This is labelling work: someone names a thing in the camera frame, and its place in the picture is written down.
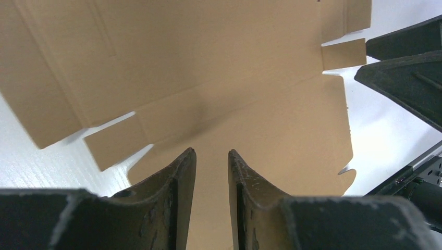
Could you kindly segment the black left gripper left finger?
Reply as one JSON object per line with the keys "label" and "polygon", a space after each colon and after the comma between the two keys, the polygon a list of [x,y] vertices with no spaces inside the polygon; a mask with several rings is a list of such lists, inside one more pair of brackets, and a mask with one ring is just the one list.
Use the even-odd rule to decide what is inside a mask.
{"label": "black left gripper left finger", "polygon": [[197,155],[111,197],[85,189],[2,189],[1,249],[185,249]]}

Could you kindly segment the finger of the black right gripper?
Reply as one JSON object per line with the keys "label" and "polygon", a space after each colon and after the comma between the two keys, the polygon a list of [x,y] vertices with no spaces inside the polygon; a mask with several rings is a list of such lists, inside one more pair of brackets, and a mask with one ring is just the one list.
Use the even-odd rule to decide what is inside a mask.
{"label": "finger of the black right gripper", "polygon": [[354,79],[441,131],[441,51],[365,65]]}
{"label": "finger of the black right gripper", "polygon": [[372,38],[366,54],[388,60],[441,50],[441,15],[412,26]]}

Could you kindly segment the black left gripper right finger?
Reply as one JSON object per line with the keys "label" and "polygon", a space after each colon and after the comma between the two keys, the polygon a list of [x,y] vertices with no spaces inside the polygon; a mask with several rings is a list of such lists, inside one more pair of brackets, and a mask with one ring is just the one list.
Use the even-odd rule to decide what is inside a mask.
{"label": "black left gripper right finger", "polygon": [[406,166],[362,197],[292,196],[228,154],[234,249],[438,249],[439,188]]}

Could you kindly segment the brown cardboard box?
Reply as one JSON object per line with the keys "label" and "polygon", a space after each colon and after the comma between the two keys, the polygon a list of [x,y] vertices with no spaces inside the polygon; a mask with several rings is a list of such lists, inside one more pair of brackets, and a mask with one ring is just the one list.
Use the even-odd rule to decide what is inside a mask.
{"label": "brown cardboard box", "polygon": [[152,145],[132,184],[191,147],[177,249],[231,249],[227,154],[293,195],[356,172],[343,79],[365,64],[371,1],[1,1],[1,94],[39,148],[85,138],[101,169]]}

